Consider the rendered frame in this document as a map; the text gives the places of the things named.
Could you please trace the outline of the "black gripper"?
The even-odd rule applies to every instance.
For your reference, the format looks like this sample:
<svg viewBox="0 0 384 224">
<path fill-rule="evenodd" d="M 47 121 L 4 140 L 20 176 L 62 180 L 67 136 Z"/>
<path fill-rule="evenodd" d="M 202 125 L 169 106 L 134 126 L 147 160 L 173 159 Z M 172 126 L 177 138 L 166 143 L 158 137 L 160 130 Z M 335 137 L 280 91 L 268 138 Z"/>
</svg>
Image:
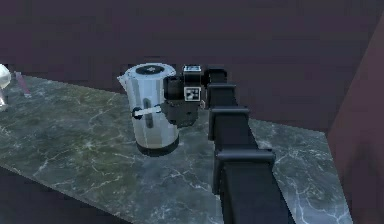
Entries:
<svg viewBox="0 0 384 224">
<path fill-rule="evenodd" d="M 135 119 L 141 119 L 144 115 L 162 112 L 168 122 L 178 128 L 192 126 L 198 118 L 198 107 L 200 96 L 198 87 L 188 86 L 185 88 L 182 76 L 170 76 L 163 80 L 164 102 L 155 107 L 142 109 L 135 107 L 131 114 Z"/>
</svg>

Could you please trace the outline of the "silver coffee maker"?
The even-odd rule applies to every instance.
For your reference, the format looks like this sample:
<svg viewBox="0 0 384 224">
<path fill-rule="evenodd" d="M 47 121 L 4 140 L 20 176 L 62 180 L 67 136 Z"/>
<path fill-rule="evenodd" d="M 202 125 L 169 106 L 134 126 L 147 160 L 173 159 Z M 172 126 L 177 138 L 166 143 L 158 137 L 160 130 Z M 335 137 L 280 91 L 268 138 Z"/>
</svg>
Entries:
<svg viewBox="0 0 384 224">
<path fill-rule="evenodd" d="M 135 107 L 161 107 L 164 102 L 163 80 L 175 75 L 176 70 L 170 65 L 144 63 L 118 76 L 128 96 L 130 113 Z M 142 154 L 160 157 L 172 153 L 178 147 L 178 128 L 170 124 L 162 112 L 144 115 L 141 119 L 132 117 L 132 124 L 137 148 Z"/>
</svg>

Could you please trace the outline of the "pink stick object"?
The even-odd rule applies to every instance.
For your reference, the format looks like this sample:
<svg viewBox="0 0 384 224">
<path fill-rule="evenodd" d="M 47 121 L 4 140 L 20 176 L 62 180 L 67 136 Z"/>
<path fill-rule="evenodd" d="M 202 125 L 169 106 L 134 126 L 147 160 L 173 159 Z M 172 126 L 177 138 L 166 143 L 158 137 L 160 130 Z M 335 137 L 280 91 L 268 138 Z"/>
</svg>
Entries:
<svg viewBox="0 0 384 224">
<path fill-rule="evenodd" d="M 18 72 L 18 71 L 15 71 L 14 73 L 15 73 L 15 78 L 16 78 L 16 80 L 17 80 L 17 82 L 18 82 L 20 88 L 21 88 L 22 91 L 23 91 L 23 95 L 24 95 L 24 97 L 26 97 L 26 98 L 31 98 L 32 95 L 31 95 L 30 90 L 28 89 L 28 87 L 27 87 L 27 85 L 26 85 L 26 82 L 25 82 L 25 80 L 24 80 L 24 78 L 23 78 L 22 73 L 21 73 L 21 72 Z"/>
</svg>

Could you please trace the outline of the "white glass object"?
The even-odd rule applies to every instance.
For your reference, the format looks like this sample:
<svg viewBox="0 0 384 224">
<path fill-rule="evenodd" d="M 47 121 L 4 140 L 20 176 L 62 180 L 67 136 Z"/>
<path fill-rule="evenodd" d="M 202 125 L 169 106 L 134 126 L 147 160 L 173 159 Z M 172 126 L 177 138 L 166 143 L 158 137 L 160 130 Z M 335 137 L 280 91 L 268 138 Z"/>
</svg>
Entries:
<svg viewBox="0 0 384 224">
<path fill-rule="evenodd" d="M 5 111 L 8 108 L 7 96 L 5 94 L 5 88 L 11 82 L 11 73 L 9 69 L 0 64 L 0 112 Z"/>
</svg>

